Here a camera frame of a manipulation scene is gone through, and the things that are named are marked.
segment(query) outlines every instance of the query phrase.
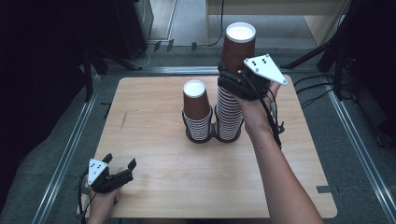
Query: stack of paper cups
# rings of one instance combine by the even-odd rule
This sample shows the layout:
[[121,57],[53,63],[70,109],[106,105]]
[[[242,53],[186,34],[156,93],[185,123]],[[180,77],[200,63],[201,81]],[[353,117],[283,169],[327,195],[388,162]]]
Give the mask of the stack of paper cups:
[[238,102],[230,93],[222,87],[218,87],[218,93],[215,131],[220,140],[231,141],[238,137],[243,121],[242,113]]
[[[244,60],[254,57],[256,30],[245,22],[235,22],[227,27],[221,59],[230,73],[237,75],[244,69]],[[215,131],[221,141],[235,141],[240,134],[243,123],[242,113],[236,100],[218,87],[218,104],[215,109],[217,123]]]
[[212,107],[207,98],[205,83],[201,80],[190,80],[183,87],[184,107],[183,121],[186,135],[194,143],[210,140]]

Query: brown paper cup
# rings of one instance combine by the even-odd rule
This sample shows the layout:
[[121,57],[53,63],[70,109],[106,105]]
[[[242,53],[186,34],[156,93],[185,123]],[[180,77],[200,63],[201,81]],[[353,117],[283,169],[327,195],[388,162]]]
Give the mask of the brown paper cup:
[[186,82],[183,87],[184,114],[193,120],[205,119],[210,113],[205,83],[194,79]]
[[246,22],[235,22],[227,27],[221,59],[227,69],[236,75],[244,68],[244,60],[254,57],[256,29]]

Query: wire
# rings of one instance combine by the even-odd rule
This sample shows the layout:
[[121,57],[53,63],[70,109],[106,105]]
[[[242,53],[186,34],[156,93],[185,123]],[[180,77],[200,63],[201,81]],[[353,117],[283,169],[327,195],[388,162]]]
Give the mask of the wire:
[[297,84],[299,84],[300,82],[308,80],[308,79],[316,78],[316,77],[334,77],[334,76],[332,76],[332,75],[318,75],[318,76],[312,76],[312,77],[304,77],[304,78],[301,78],[300,80],[296,81],[293,85],[294,85],[294,87],[296,87]]
[[221,40],[221,37],[223,35],[223,31],[224,31],[224,29],[223,29],[223,19],[222,19],[223,15],[224,15],[224,0],[221,1],[221,16],[220,16],[220,29],[221,29],[221,31],[220,31],[219,39],[213,44],[210,44],[210,45],[198,45],[198,46],[200,46],[200,47],[213,47],[213,46],[215,46],[215,45],[217,45],[219,43],[219,41]]
[[84,210],[84,213],[83,213],[82,218],[81,218],[81,223],[82,223],[82,224],[85,224],[85,223],[86,223],[85,215],[87,215],[88,207],[90,206],[90,204],[91,204],[91,202],[93,201],[93,199],[95,199],[95,197],[96,197],[97,194],[98,194],[98,193],[95,192],[95,194],[93,195],[93,197],[90,199],[90,201],[89,201],[89,202],[87,203],[87,205],[85,206],[85,210]]
[[312,86],[309,86],[309,87],[305,87],[305,88],[302,88],[302,89],[298,90],[296,93],[298,94],[298,93],[300,93],[302,91],[307,91],[307,90],[310,90],[310,89],[314,89],[316,87],[328,86],[328,85],[332,85],[332,82],[324,82],[324,83],[315,84],[315,85],[312,85]]
[[84,177],[87,173],[88,173],[88,168],[82,173],[82,175],[79,177],[79,181],[78,181],[78,208],[79,208],[80,214],[82,214],[84,212],[82,210],[82,202],[81,202],[82,180],[84,179]]
[[268,119],[268,123],[270,124],[271,127],[271,131],[273,133],[273,137],[277,143],[277,145],[279,146],[279,148],[282,148],[282,143],[280,142],[279,139],[279,132],[276,126],[277,121],[274,121],[273,116],[271,115],[270,110],[268,109],[267,105],[265,104],[264,100],[262,99],[262,96],[259,94],[259,92],[257,91],[257,89],[254,87],[254,85],[251,83],[251,81],[246,77],[246,75],[244,73],[242,73],[242,77],[244,78],[244,80],[248,83],[248,85],[251,87],[251,89],[254,90],[254,92],[256,93],[256,95],[258,96],[260,103],[262,103],[262,107],[264,107],[265,112],[267,113],[267,119]]
[[301,104],[301,108],[305,108],[305,107],[311,105],[311,104],[314,103],[317,99],[323,97],[324,95],[326,95],[326,93],[328,93],[328,92],[330,92],[330,91],[333,91],[333,89],[327,90],[327,91],[323,92],[321,95],[319,95],[319,96],[317,96],[317,97],[315,97],[315,98],[313,98],[313,99],[310,99],[310,100],[307,100],[307,101],[303,102],[303,103]]
[[271,108],[271,109],[273,109],[273,115],[274,115],[274,119],[275,119],[275,125],[276,125],[276,127],[278,127],[276,98],[275,98],[275,96],[274,96],[274,93],[271,91],[271,89],[268,88],[268,91],[271,93],[271,95],[272,95],[272,97],[273,97],[273,99],[274,99],[274,101],[271,102],[271,103],[274,103],[275,108]]
[[131,60],[128,60],[128,63],[131,63],[131,64],[133,64],[134,66],[137,66],[137,67],[146,67],[147,65],[149,65],[149,63],[150,63],[150,57],[149,57],[149,54],[148,54],[148,50],[149,49],[151,49],[151,48],[153,48],[154,46],[150,46],[150,47],[148,47],[146,50],[145,50],[145,53],[146,53],[146,55],[147,55],[147,57],[148,57],[148,61],[147,61],[147,63],[146,64],[144,64],[144,65],[139,65],[139,64],[137,64],[137,63],[134,63],[133,61],[131,61]]

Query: wooden table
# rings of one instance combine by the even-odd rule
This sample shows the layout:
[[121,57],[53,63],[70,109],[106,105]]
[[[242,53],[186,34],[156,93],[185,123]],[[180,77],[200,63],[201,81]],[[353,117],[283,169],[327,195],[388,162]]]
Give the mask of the wooden table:
[[[332,34],[350,0],[227,0],[224,15],[303,15],[318,46]],[[209,44],[209,15],[221,14],[221,0],[206,0],[206,44]]]
[[[269,217],[262,179],[251,142],[242,129],[231,144],[211,139],[190,142],[181,118],[182,88],[200,79],[212,106],[217,77],[127,77],[120,81],[96,151],[112,153],[110,173],[136,158],[134,180],[122,188],[113,217],[244,218]],[[337,209],[290,78],[279,91],[283,152],[322,217]]]

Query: metal rail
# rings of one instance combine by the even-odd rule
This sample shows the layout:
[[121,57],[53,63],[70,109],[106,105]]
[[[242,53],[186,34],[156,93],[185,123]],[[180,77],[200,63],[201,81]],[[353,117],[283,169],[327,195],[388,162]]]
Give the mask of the metal rail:
[[[295,69],[280,69],[283,74],[287,73],[317,73],[317,69],[312,68],[295,68]],[[122,71],[127,76],[218,76],[219,70],[216,66],[174,66],[174,67],[152,67],[145,68],[139,71]]]
[[[97,87],[99,86],[100,82],[101,78],[96,75],[93,82],[93,87],[95,90],[98,89]],[[93,104],[95,103],[96,96],[97,91],[93,94],[90,101],[84,104],[78,117],[76,126],[74,127],[73,132],[71,133],[67,145],[64,149],[64,153],[58,162],[58,166],[56,167],[56,170],[52,175],[52,179],[49,182],[49,185],[47,186],[41,204],[38,206],[38,209],[35,212],[35,217],[32,223],[46,223],[48,215],[50,214],[50,209],[53,206],[58,191],[62,185],[62,182],[64,181],[64,176],[67,172],[67,169],[69,168],[70,161],[73,158],[79,138],[81,137],[81,133],[84,130],[85,124],[87,123],[88,116],[91,114],[91,110]]]
[[[323,78],[326,82],[329,82],[330,79],[328,77]],[[379,203],[382,206],[382,209],[385,212],[385,215],[388,218],[389,223],[396,223],[396,205],[392,194],[390,193],[389,188],[384,182],[382,175],[376,169],[376,166],[366,148],[366,146],[361,141],[361,137],[355,128],[349,114],[347,113],[347,109],[345,107],[344,102],[338,101],[334,92],[329,93],[330,99],[332,100],[332,104],[346,129],[346,133],[352,143],[353,148],[355,149],[356,155],[361,162],[361,166],[366,173],[367,178],[370,181],[370,184],[373,187],[376,197],[379,200]]]

